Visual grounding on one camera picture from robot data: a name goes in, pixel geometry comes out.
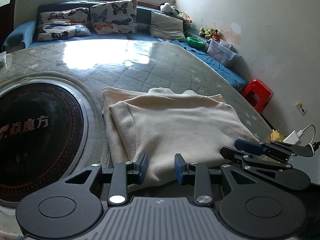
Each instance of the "pillow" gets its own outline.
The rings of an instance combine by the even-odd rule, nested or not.
[[[39,15],[38,41],[63,40],[74,36],[90,36],[85,26],[88,8],[75,8],[62,12],[43,12]]]
[[[151,12],[149,32],[155,38],[187,41],[183,34],[183,21],[158,12]]]
[[[123,0],[91,7],[91,22],[97,34],[137,32],[137,0]]]

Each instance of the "power outlet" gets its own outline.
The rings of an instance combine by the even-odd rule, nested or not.
[[[296,103],[296,108],[299,110],[299,112],[302,114],[302,115],[305,115],[307,110],[303,108],[303,105],[302,103],[299,101],[298,103]]]

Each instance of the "folded beige garment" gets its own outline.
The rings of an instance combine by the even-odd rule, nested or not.
[[[206,97],[190,90],[174,94],[164,88],[140,93],[106,87],[103,98],[112,161],[134,162],[141,153],[148,154],[145,182],[134,190],[175,180],[176,153],[186,162],[214,167],[229,162],[220,155],[223,146],[234,147],[238,138],[258,142],[222,95]]]

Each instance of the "triangular cutout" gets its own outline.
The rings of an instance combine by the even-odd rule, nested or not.
[[[236,171],[231,171],[232,176],[235,178],[236,182],[238,184],[244,185],[244,184],[255,184],[255,182],[244,175],[236,172]]]
[[[272,172],[272,171],[262,171],[262,170],[258,170],[257,169],[257,172],[261,173],[261,174],[264,174],[270,178],[273,178],[275,179],[276,178],[276,173],[275,172]]]
[[[84,184],[88,177],[90,176],[91,171],[84,171],[71,179],[68,179],[65,183],[68,184]]]

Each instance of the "stuffed animal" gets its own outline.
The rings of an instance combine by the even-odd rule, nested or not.
[[[164,13],[174,15],[174,16],[178,16],[178,14],[180,13],[174,5],[170,6],[170,3],[168,2],[164,2],[160,4],[160,10]]]
[[[218,31],[217,29],[211,28],[211,29],[204,29],[201,28],[199,32],[199,36],[204,36],[206,39],[213,38],[214,40],[218,40],[218,36],[221,34],[221,31]]]

